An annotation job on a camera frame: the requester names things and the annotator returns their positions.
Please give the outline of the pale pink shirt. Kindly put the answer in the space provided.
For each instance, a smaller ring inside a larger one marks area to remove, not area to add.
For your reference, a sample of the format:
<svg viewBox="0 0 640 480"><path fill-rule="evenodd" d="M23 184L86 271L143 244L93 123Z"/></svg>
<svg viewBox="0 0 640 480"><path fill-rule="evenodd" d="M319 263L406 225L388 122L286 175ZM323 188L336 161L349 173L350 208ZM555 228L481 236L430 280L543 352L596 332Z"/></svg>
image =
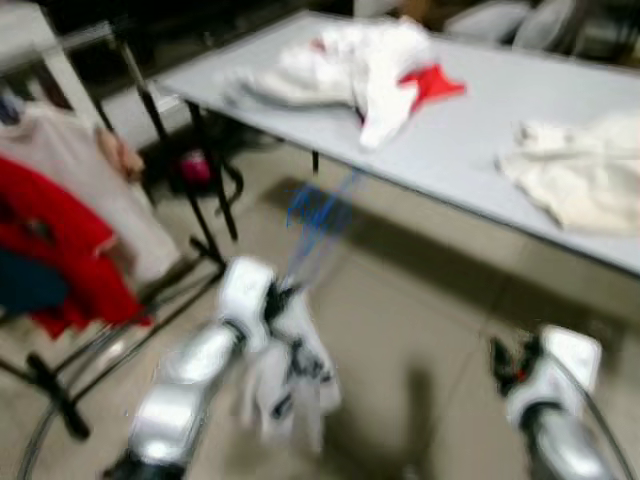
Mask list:
<svg viewBox="0 0 640 480"><path fill-rule="evenodd" d="M101 133L68 110L29 102L17 123L0 122L0 154L76 196L114 230L132 279L155 282L182 260L182 252L142 188L111 165Z"/></svg>

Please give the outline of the cream garment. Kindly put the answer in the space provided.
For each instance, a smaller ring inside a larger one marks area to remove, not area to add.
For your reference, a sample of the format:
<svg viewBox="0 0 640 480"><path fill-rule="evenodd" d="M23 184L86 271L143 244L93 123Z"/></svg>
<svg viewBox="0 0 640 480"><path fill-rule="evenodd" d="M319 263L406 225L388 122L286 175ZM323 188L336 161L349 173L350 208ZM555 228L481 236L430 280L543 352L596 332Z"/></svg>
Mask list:
<svg viewBox="0 0 640 480"><path fill-rule="evenodd" d="M559 227L602 236L640 233L640 111L585 125L525 122L497 165Z"/></svg>

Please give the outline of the plain white shirt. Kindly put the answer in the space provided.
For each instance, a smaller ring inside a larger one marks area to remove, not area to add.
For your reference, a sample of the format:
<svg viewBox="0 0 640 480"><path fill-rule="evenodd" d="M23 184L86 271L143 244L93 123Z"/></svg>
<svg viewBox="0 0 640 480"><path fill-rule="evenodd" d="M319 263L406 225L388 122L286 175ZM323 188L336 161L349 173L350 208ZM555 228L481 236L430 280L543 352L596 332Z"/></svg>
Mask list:
<svg viewBox="0 0 640 480"><path fill-rule="evenodd" d="M233 70L227 82L285 108L352 108L358 143L375 150L410 119L421 93L417 74L439 65L419 23L352 20L285 45L266 67Z"/></svg>

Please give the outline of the grey narrow pillow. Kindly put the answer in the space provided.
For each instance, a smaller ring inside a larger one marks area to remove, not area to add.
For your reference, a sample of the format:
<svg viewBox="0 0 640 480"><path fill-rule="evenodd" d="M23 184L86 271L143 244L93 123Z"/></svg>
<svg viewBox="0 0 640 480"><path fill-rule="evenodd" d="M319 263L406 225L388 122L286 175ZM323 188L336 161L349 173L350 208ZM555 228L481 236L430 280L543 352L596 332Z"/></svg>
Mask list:
<svg viewBox="0 0 640 480"><path fill-rule="evenodd" d="M554 51L570 32L579 9L579 0L543 0L535 6L515 31L513 49Z"/></svg>

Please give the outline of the red shirt with white trim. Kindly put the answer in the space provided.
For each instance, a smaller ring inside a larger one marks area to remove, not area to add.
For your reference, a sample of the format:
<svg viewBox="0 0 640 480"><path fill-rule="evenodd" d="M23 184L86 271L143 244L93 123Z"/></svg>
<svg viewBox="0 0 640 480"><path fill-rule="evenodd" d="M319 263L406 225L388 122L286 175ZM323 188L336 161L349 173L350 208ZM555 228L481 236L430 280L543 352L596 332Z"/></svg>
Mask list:
<svg viewBox="0 0 640 480"><path fill-rule="evenodd" d="M108 251L113 230L45 175L0 156L0 250L49 266L67 283L54 306L31 315L52 339L95 323L151 326Z"/></svg>

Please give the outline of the white furniture frame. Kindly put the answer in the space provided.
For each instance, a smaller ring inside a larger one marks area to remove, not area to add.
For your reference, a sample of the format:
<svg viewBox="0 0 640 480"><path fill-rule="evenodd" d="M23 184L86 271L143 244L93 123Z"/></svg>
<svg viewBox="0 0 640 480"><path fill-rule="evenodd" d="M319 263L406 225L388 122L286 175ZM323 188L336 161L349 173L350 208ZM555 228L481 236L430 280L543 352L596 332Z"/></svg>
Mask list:
<svg viewBox="0 0 640 480"><path fill-rule="evenodd" d="M65 109L72 110L84 122L105 127L108 123L68 58L68 52L78 44L101 37L102 31L97 27L88 29L86 35L61 37L40 5L0 0L0 79L41 65L65 100Z"/></svg>

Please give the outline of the grey square pillow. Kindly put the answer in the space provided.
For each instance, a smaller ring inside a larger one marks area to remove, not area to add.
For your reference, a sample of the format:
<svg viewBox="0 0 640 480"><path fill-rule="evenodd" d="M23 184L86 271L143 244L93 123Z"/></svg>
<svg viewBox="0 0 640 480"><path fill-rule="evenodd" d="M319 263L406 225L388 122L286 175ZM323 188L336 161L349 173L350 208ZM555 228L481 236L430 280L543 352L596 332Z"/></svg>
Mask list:
<svg viewBox="0 0 640 480"><path fill-rule="evenodd" d="M489 0L444 23L444 35L489 45L518 45L517 33L531 18L538 0Z"/></svg>

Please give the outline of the navy blue shirt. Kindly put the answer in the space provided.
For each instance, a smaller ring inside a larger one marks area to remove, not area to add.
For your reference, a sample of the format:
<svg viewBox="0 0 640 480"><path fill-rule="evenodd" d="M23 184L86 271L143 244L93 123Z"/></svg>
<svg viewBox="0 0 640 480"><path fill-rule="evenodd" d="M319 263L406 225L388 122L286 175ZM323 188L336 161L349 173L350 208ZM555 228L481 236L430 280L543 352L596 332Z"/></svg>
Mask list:
<svg viewBox="0 0 640 480"><path fill-rule="evenodd" d="M31 314L61 305L69 287L50 266L0 250L0 314Z"/></svg>

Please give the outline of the magenta plastic container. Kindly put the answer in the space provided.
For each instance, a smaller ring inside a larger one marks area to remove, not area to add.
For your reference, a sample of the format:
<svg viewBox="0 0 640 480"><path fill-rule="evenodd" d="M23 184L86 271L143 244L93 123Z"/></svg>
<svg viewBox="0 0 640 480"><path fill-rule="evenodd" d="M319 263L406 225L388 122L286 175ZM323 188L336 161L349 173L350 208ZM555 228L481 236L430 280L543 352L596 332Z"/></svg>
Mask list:
<svg viewBox="0 0 640 480"><path fill-rule="evenodd" d="M201 151L192 150L177 159L178 174L188 189L209 189L215 170Z"/></svg>

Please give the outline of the red garment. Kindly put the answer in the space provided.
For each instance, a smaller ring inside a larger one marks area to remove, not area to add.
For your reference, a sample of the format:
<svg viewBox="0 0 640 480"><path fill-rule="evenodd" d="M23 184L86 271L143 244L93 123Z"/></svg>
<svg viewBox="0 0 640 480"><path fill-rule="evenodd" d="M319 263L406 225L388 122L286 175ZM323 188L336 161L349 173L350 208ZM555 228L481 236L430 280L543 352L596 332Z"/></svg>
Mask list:
<svg viewBox="0 0 640 480"><path fill-rule="evenodd" d="M466 84L454 81L444 72L442 65L431 64L404 74L398 86L407 88L413 95L410 113L416 113L430 102L438 102L466 93Z"/></svg>

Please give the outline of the white black print T-shirt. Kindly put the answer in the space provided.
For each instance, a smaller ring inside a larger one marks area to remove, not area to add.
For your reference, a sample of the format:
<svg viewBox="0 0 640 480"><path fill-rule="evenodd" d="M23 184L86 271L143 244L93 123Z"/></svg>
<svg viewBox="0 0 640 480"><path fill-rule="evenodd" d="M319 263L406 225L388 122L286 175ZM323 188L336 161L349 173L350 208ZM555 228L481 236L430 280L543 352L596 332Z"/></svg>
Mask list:
<svg viewBox="0 0 640 480"><path fill-rule="evenodd" d="M316 332L307 292L293 294L266 347L248 357L239 421L261 442L320 454L326 417L340 402L337 370Z"/></svg>

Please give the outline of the blue wire hanger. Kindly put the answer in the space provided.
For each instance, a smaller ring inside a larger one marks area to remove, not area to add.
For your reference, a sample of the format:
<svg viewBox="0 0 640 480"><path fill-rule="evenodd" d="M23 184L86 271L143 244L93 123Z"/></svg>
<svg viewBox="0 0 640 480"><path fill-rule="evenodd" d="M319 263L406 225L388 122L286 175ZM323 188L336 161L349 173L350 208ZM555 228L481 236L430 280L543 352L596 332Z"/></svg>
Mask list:
<svg viewBox="0 0 640 480"><path fill-rule="evenodd" d="M323 275L355 216L353 200L364 178L364 173L353 169L334 189L303 184L294 192L285 211L285 228L297 230L298 239L285 262L285 285L305 288Z"/></svg>

